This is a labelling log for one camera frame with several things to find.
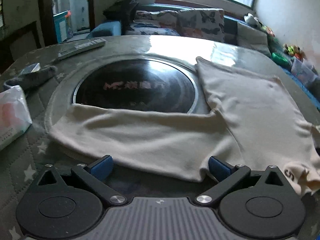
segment black bag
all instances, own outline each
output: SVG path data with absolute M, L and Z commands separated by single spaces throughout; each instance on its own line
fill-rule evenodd
M 121 22 L 121 33 L 134 20 L 139 2 L 136 0 L 117 0 L 113 5 L 103 11 L 103 15 L 107 20 L 116 20 Z

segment doorway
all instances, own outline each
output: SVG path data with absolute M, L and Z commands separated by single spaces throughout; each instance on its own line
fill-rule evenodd
M 58 43 L 90 32 L 87 0 L 52 0 L 52 12 Z

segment white plush toy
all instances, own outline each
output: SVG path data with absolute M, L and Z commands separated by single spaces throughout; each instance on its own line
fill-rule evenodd
M 260 26 L 258 18 L 253 17 L 251 13 L 248 13 L 248 15 L 244 16 L 244 21 L 252 27 Z

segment gray ribbed panel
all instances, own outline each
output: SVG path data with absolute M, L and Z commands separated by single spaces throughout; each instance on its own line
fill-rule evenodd
M 225 229 L 210 208 L 187 198 L 135 197 L 110 208 L 100 224 L 76 240 L 240 240 Z

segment blue gripper pad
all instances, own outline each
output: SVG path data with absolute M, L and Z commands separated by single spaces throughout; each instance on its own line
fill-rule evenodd
M 223 181 L 233 173 L 231 165 L 220 162 L 217 159 L 210 157 L 209 161 L 209 171 L 210 173 L 219 181 Z
M 113 159 L 111 156 L 105 158 L 104 160 L 98 162 L 94 165 L 89 173 L 96 177 L 98 180 L 103 181 L 106 177 L 108 177 L 112 171 L 113 167 Z

